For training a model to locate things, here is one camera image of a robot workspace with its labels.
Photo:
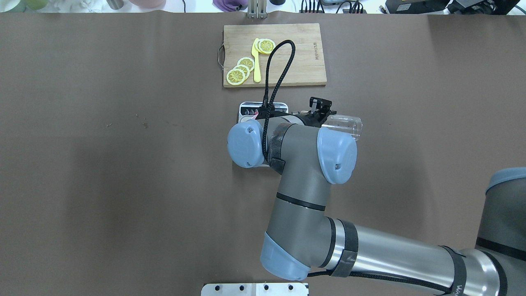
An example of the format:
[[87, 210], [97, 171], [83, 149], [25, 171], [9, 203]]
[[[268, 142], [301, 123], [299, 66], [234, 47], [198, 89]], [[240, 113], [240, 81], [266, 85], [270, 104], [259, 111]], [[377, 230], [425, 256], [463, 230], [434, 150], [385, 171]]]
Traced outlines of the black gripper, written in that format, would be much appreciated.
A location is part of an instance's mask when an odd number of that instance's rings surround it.
[[331, 111], [332, 101], [328, 99], [322, 99], [319, 97], [310, 97], [309, 106], [311, 107], [309, 112], [294, 114], [295, 117], [305, 126], [313, 126], [321, 128], [322, 125], [328, 120], [329, 116], [334, 116], [337, 111]]

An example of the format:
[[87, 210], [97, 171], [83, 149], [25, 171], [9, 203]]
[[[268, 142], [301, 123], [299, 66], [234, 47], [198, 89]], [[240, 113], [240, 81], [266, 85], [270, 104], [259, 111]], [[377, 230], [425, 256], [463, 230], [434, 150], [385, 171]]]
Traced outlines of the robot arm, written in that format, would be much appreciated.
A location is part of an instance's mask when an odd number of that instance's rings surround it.
[[241, 103], [238, 114], [227, 137], [233, 163], [281, 176], [261, 251], [269, 273], [366, 278], [434, 296], [524, 296], [525, 167], [493, 174], [475, 246], [459, 250], [327, 217], [331, 186], [346, 183], [357, 162], [359, 118], [316, 97], [303, 112], [264, 99]]

